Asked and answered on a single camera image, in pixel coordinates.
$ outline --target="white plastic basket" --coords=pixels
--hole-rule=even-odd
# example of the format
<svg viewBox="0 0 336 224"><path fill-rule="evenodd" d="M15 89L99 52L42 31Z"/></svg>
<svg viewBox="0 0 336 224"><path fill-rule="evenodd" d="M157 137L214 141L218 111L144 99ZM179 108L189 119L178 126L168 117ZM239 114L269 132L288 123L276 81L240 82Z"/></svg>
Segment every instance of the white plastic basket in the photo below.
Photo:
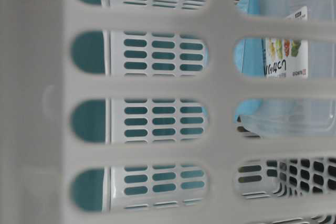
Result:
<svg viewBox="0 0 336 224"><path fill-rule="evenodd" d="M185 1L179 1L180 7ZM270 195L282 182L265 176L271 180L269 188L254 184L242 189L236 181L236 171L244 161L255 160L262 171L270 158L286 160L285 164L292 158L324 157L329 162L326 158L336 154L333 137L250 141L232 122L235 107L249 98L334 99L334 80L252 80L236 71L232 52L237 40L251 35L336 42L335 24L245 17L236 12L232 0L206 0L196 10L127 4L101 8L79 0L0 2L0 83L4 90L0 103L1 223L313 223L310 217L321 216L318 221L323 222L323 216L334 216L332 194L252 201L242 194L266 191ZM202 71L188 78L182 78L181 72L172 73L174 78L157 77L152 69L147 77L125 76L122 68L115 70L120 74L113 75L112 67L106 76L94 76L78 69L71 58L73 41L88 30L103 30L105 45L115 37L112 33L124 36L124 31L146 31L148 40L152 33L175 34L171 40L177 44L183 39L178 35L193 35L206 45L208 52L203 53L208 54L208 60L202 62ZM82 141L71 128L74 110L85 101L106 99L112 106L113 100L123 103L139 98L150 104L153 99L166 98L177 103L180 99L197 101L208 114L206 131L195 141L175 144L98 145ZM152 200L156 196L151 195L142 201L152 206L144 211L84 212L70 196L73 180L88 169L111 168L111 173L116 169L122 182L127 176L122 171L125 166L145 164L151 170L147 176L152 177L153 165L171 163L178 167L177 174L183 172L181 164L200 167L206 174L206 188L197 191L198 195L169 195L163 201ZM193 207L153 209L161 202L177 199L183 205L184 200L198 198L203 200ZM138 204L120 206L124 209Z"/></svg>

